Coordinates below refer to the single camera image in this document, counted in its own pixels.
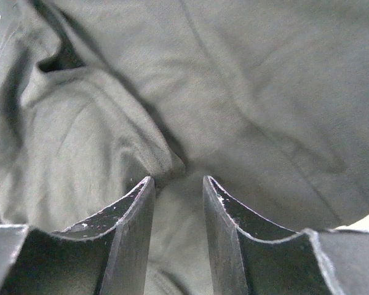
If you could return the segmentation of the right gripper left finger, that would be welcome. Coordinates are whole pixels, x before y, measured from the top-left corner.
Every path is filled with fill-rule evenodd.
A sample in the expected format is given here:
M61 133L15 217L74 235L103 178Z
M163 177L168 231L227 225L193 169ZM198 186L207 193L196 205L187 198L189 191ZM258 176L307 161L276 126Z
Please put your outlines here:
M145 177L61 232L0 224L0 294L143 294L154 201Z

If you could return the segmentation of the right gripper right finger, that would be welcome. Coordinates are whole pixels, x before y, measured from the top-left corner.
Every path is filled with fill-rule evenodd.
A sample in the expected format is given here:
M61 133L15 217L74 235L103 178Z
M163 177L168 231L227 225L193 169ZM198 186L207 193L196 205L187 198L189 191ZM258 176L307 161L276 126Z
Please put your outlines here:
M369 231L282 227L203 180L215 294L369 294Z

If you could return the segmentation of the black graphic t-shirt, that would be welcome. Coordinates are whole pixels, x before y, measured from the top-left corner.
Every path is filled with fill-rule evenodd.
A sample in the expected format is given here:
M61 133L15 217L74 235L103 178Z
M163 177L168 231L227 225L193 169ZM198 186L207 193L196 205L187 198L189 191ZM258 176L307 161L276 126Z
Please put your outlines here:
M212 294L206 175L295 230L369 214L369 1L0 1L0 224L152 176L146 294Z

